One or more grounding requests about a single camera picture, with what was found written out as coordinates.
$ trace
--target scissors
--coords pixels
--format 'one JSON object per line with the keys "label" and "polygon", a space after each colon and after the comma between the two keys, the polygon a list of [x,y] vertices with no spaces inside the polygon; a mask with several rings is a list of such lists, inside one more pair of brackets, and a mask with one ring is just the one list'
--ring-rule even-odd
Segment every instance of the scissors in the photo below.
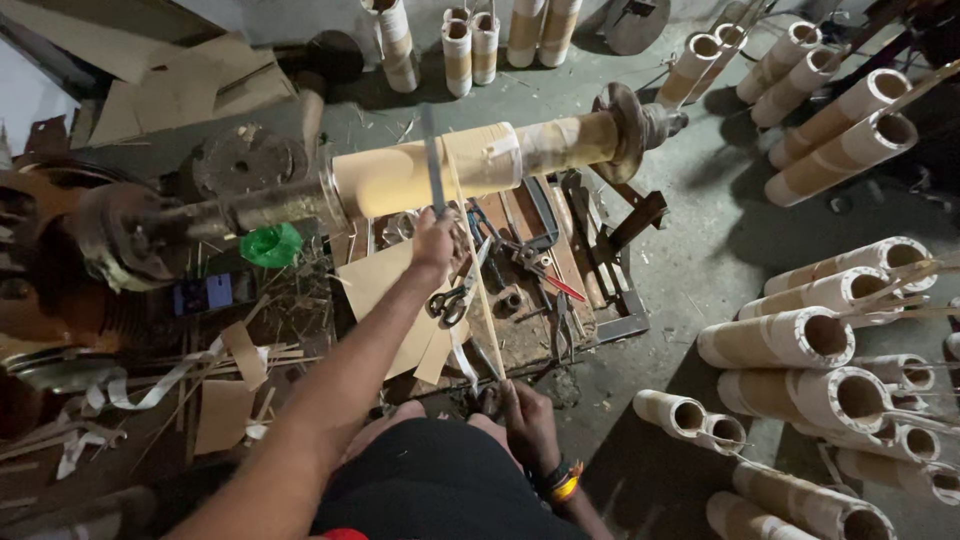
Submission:
{"label": "scissors", "polygon": [[[483,261],[487,259],[491,244],[492,238],[488,236],[483,245],[480,246],[480,252],[477,253],[477,263],[480,265],[483,265]],[[459,286],[431,296],[430,302],[427,304],[427,311],[430,316],[436,318],[443,315],[444,324],[448,328],[459,323],[460,319],[463,319],[467,313],[470,302],[473,301],[475,292],[473,286],[477,281],[477,272],[479,271],[476,264],[471,265],[467,276]]]}

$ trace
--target green plastic bag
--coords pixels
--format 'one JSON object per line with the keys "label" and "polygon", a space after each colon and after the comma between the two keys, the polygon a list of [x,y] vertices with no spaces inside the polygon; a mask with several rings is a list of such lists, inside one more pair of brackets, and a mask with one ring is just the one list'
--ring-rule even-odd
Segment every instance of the green plastic bag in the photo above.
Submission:
{"label": "green plastic bag", "polygon": [[303,245],[300,233],[289,223],[257,229],[240,238],[240,255],[264,268],[282,268],[294,261]]}

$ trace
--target workbench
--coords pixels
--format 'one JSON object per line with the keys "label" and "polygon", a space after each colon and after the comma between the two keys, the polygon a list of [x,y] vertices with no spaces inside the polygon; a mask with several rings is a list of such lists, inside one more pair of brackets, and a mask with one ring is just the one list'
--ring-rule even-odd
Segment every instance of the workbench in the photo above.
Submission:
{"label": "workbench", "polygon": [[[543,187],[547,201],[550,203],[553,213],[557,216],[559,222],[561,215],[557,212],[557,203],[553,199],[553,192],[549,188],[546,178],[537,177],[537,181]],[[511,214],[516,222],[516,228],[520,233],[521,241],[529,240],[538,234],[545,233],[533,200],[523,186],[506,191],[505,195],[508,204],[511,206]],[[516,240],[508,230],[506,212],[504,211],[500,197],[497,196],[496,193],[479,197],[477,203],[487,214],[491,224],[499,230],[504,238]],[[373,222],[373,237],[377,242],[377,250],[386,247],[383,243],[382,234],[389,218],[390,216],[383,216]],[[349,261],[353,262],[367,255],[368,223],[366,220],[359,219],[354,222],[354,225],[356,226],[357,234],[353,238],[352,255],[350,254],[351,238],[349,235],[340,234],[339,236],[330,238],[330,250],[333,255],[333,264],[336,267],[348,263],[348,257],[350,257]],[[583,293],[584,283],[581,279],[577,262],[574,259],[569,239],[564,232],[564,227],[559,227],[558,229],[560,236],[556,245],[553,246],[553,254],[562,275],[557,276],[552,266],[547,266],[546,272],[548,275],[561,279],[575,290]],[[486,235],[483,227],[481,227],[480,230],[481,234]],[[503,357],[503,367],[508,374],[512,370],[515,371],[533,364],[543,363],[545,360],[554,357],[553,342],[557,329],[556,310],[516,322],[517,319],[523,319],[524,314],[542,307],[542,303],[534,286],[534,278],[531,274],[524,272],[518,264],[512,262],[506,253],[491,253],[490,257],[494,257],[500,274],[503,276],[503,281],[506,284],[506,287],[502,291],[499,293],[494,292],[495,287],[492,280],[488,277],[488,273],[486,271],[484,272],[484,284],[487,288],[487,298],[490,301],[493,312],[493,326],[496,330],[496,337],[499,343],[494,345],[487,335],[487,326],[484,322],[479,298],[474,298],[466,315],[473,338],[487,351],[491,359],[493,358],[492,348],[494,346],[500,348]],[[460,272],[461,275],[466,273],[467,267],[469,267],[469,261],[466,262],[465,268]],[[551,303],[556,304],[557,289],[547,282],[543,282],[543,287]],[[517,313],[507,315],[499,308],[498,302],[514,291],[520,294],[523,299],[523,304]],[[574,348],[582,348],[591,343],[596,335],[596,319],[593,308],[589,303],[578,302],[573,298],[569,299],[569,303],[572,310],[576,313],[575,316],[573,313],[570,313],[567,317],[572,328]],[[350,310],[349,305],[338,305],[336,308]],[[481,378],[490,377],[492,375],[490,370],[476,357],[471,347],[465,347],[464,349],[470,360],[470,364],[477,371],[477,374]],[[458,371],[445,367],[436,385],[414,378],[412,371],[388,380],[386,385],[390,387],[392,396],[405,395],[407,397],[417,397],[465,382],[467,382],[467,380],[459,377]]]}

